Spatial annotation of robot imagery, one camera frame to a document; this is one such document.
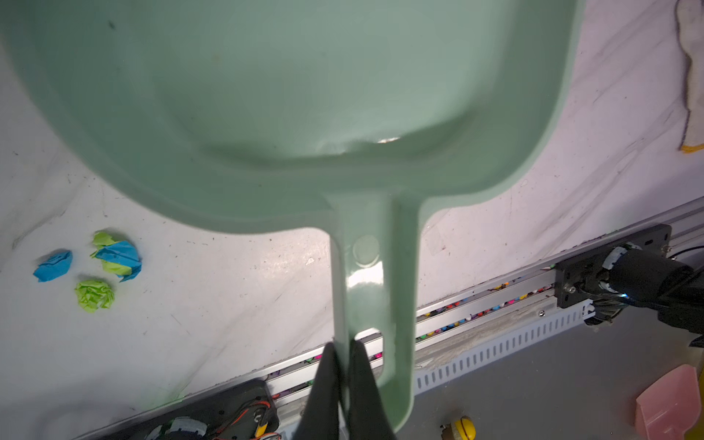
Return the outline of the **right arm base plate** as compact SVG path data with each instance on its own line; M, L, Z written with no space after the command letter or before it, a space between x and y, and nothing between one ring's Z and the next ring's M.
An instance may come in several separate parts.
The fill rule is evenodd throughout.
M557 306L567 309L589 298L589 295L616 293L610 286L611 271L625 253L641 253L665 257L672 227L655 224L615 238L606 236L586 249L555 264L555 298Z

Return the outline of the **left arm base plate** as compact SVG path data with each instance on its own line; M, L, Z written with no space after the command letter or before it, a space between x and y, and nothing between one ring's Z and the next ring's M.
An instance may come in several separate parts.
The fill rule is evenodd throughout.
M267 385L253 379L99 436L101 439L263 439L280 425Z

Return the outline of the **green plastic dustpan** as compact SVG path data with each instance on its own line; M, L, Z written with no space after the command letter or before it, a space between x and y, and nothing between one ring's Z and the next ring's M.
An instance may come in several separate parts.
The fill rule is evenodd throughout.
M123 194L193 227L326 231L337 358L392 430L414 402L422 228L551 136L580 1L5 1L37 108Z

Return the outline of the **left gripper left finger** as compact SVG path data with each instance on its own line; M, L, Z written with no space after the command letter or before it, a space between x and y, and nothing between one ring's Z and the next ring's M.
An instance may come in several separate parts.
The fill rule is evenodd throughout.
M335 345L328 343L294 440L339 440L340 376Z

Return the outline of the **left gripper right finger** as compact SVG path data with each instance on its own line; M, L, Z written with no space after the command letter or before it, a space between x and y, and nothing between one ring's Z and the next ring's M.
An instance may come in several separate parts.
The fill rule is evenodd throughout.
M350 344L348 364L348 418L352 440L394 440L396 438L384 412L378 387L364 345Z

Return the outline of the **robot right arm white black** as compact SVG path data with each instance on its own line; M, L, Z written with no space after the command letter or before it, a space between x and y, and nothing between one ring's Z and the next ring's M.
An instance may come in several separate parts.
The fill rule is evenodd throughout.
M615 247L595 275L595 293L619 304L647 308L684 329L703 347L703 269L637 247Z

